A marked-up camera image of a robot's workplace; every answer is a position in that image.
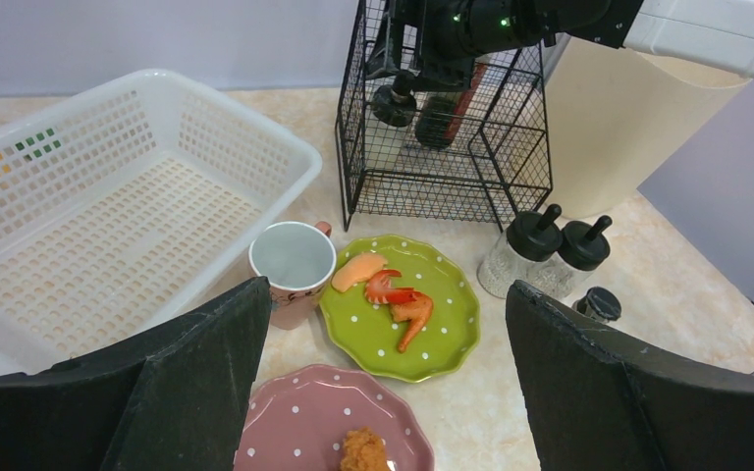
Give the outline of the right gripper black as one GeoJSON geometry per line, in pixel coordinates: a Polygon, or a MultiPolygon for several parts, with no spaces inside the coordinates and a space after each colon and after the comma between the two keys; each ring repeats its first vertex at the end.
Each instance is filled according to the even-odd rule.
{"type": "Polygon", "coordinates": [[[388,1],[380,20],[366,78],[411,72],[414,91],[464,91],[477,58],[557,34],[550,1],[388,1]]]}

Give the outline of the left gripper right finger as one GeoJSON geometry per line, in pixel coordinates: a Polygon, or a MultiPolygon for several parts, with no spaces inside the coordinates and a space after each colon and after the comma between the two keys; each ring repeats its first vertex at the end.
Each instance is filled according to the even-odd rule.
{"type": "Polygon", "coordinates": [[[754,470],[754,376],[585,317],[532,285],[506,323],[545,470],[754,470]]]}

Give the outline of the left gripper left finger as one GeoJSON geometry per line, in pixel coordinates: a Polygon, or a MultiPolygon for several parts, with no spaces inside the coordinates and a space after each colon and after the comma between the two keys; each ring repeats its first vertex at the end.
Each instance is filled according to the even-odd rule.
{"type": "Polygon", "coordinates": [[[264,277],[34,375],[0,376],[0,470],[230,470],[268,333],[264,277]]]}

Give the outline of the glass shaker black lid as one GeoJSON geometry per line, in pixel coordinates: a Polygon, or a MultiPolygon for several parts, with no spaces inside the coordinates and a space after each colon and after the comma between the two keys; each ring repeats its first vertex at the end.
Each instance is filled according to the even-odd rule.
{"type": "Polygon", "coordinates": [[[561,247],[538,268],[533,285],[555,299],[572,294],[610,256],[604,230],[612,224],[609,215],[594,224],[568,221],[562,228],[561,247]]]}
{"type": "Polygon", "coordinates": [[[544,212],[519,212],[479,264],[479,284],[498,298],[506,298],[517,280],[550,293],[558,281],[551,258],[563,242],[556,224],[561,214],[558,204],[544,212]]]}
{"type": "Polygon", "coordinates": [[[392,170],[402,148],[406,129],[416,114],[412,92],[415,75],[400,71],[390,84],[371,95],[364,128],[364,156],[367,170],[392,170]]]}

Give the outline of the dark sauce bottle black cap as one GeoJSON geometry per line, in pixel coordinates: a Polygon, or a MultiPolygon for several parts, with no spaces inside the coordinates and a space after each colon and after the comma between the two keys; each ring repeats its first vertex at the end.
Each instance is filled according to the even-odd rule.
{"type": "Polygon", "coordinates": [[[490,60],[490,55],[483,55],[475,61],[468,89],[432,92],[427,97],[415,127],[415,137],[423,147],[441,150],[452,145],[490,60]]]}

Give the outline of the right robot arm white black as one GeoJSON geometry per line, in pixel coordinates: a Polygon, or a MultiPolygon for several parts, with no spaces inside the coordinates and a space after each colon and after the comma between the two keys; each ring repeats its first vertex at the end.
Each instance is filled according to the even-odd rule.
{"type": "Polygon", "coordinates": [[[380,20],[364,77],[403,72],[404,30],[411,26],[415,91],[465,90],[477,58],[539,43],[551,47],[562,33],[754,79],[754,1],[390,1],[380,20]]]}

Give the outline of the small pepper jar black lid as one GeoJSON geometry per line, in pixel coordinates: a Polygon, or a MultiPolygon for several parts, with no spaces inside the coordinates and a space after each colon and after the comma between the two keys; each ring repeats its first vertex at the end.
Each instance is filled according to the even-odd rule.
{"type": "Polygon", "coordinates": [[[619,299],[602,287],[590,288],[572,307],[581,315],[604,324],[617,321],[622,311],[619,299]]]}

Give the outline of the pink polka dot plate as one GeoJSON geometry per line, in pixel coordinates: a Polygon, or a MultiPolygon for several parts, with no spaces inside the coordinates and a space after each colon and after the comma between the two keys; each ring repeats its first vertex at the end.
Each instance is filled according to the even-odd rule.
{"type": "Polygon", "coordinates": [[[236,470],[339,470],[348,435],[382,440],[389,470],[433,470],[433,448],[409,405],[367,373],[314,364],[250,398],[236,470]]]}

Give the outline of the pink mug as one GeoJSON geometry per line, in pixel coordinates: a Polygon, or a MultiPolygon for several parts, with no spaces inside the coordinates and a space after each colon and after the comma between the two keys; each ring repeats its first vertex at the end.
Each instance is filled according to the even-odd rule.
{"type": "Polygon", "coordinates": [[[337,265],[331,232],[325,221],[283,221],[269,226],[249,246],[249,272],[270,285],[271,325],[293,330],[314,312],[337,265]]]}

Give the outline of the orange fried chicken piece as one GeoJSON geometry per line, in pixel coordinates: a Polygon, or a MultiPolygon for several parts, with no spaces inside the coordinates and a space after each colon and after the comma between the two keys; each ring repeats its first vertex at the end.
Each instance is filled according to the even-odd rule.
{"type": "Polygon", "coordinates": [[[390,471],[385,444],[370,428],[348,431],[343,442],[341,471],[390,471]]]}

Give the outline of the green polka dot plate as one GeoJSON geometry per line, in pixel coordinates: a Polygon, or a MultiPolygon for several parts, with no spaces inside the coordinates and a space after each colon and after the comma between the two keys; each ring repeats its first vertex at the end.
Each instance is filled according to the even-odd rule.
{"type": "Polygon", "coordinates": [[[330,340],[364,371],[408,383],[452,373],[480,339],[480,303],[463,270],[401,235],[338,252],[320,301],[330,340]]]}

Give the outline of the beige plastic bin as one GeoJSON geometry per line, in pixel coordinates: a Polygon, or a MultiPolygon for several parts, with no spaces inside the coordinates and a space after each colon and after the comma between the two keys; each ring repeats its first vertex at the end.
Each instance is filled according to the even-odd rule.
{"type": "Polygon", "coordinates": [[[570,40],[546,85],[549,202],[567,219],[608,213],[748,82],[676,58],[570,40]]]}

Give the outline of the orange chicken wing toy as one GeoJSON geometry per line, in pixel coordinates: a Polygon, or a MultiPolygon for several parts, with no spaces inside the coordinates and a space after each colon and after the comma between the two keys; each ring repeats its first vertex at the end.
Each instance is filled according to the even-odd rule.
{"type": "Polygon", "coordinates": [[[431,319],[433,311],[434,301],[423,293],[420,293],[413,302],[391,305],[390,312],[393,320],[396,323],[408,322],[406,331],[397,345],[399,353],[406,352],[410,343],[431,319]]]}

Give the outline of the white plastic basket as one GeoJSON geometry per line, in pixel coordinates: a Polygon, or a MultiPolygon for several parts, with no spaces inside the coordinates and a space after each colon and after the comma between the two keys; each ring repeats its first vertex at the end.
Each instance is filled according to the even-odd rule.
{"type": "Polygon", "coordinates": [[[0,178],[0,376],[34,374],[186,311],[319,175],[309,143],[165,70],[0,128],[62,147],[0,178]]]}

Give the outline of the red shrimp toy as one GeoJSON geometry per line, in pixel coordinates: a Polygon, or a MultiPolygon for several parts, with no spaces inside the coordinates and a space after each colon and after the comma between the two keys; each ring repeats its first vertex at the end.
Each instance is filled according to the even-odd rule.
{"type": "Polygon", "coordinates": [[[365,298],[372,304],[380,305],[413,302],[419,296],[415,288],[393,286],[393,278],[399,278],[402,275],[395,269],[377,272],[365,285],[365,298]]]}

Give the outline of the orange melon slice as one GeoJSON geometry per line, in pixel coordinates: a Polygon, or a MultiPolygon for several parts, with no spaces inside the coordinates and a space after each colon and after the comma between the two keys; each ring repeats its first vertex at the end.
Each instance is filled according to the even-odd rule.
{"type": "Polygon", "coordinates": [[[359,253],[334,274],[331,286],[338,292],[345,292],[356,284],[369,281],[387,264],[388,259],[379,253],[359,253]]]}

